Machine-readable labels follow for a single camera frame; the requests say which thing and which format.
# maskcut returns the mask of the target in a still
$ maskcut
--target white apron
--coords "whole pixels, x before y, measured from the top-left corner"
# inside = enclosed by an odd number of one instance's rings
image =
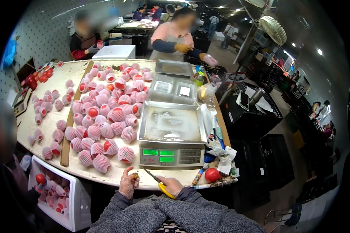
[[[184,38],[176,38],[171,34],[171,26],[169,28],[169,34],[166,38],[167,42],[176,42],[177,44],[184,44],[185,39]],[[162,53],[157,50],[153,50],[150,60],[170,60],[170,61],[178,61],[182,62],[184,61],[184,54],[180,51],[176,51],[174,53]]]

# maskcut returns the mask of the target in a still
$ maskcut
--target metal tray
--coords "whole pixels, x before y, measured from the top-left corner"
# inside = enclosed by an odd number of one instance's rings
[[[157,73],[167,73],[173,75],[193,76],[192,66],[188,62],[176,62],[169,60],[157,60]]]
[[[178,144],[207,143],[201,107],[144,101],[137,140]]]

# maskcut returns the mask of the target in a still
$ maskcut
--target yellow scissors handle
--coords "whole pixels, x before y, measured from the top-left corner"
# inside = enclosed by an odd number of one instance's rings
[[[162,184],[162,183],[158,183],[159,189],[166,194],[167,196],[169,196],[172,199],[176,199],[174,196],[172,196],[167,190],[166,190],[166,185]]]

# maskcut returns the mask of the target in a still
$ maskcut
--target green lcd display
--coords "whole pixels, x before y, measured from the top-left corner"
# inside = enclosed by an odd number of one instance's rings
[[[175,151],[160,151],[159,152],[159,155],[160,156],[174,156],[175,154]]]
[[[157,156],[158,150],[143,149],[143,155],[145,155],[145,156]]]
[[[173,163],[174,157],[159,157],[161,163]]]

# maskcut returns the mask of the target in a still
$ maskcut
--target white box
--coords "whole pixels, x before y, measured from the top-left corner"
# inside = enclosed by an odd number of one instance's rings
[[[213,40],[223,41],[224,40],[224,34],[222,32],[215,32]]]
[[[107,45],[100,49],[92,59],[135,59],[135,45]]]
[[[32,156],[32,169],[30,170],[29,175],[29,190],[37,185],[35,176],[41,173],[41,166],[70,181],[69,219],[67,219],[62,213],[58,213],[53,208],[50,208],[46,202],[40,201],[38,207],[54,221],[72,232],[91,226],[91,197],[86,191],[92,190],[91,185],[86,183],[82,184],[80,180],[74,176],[49,165],[36,156]]]

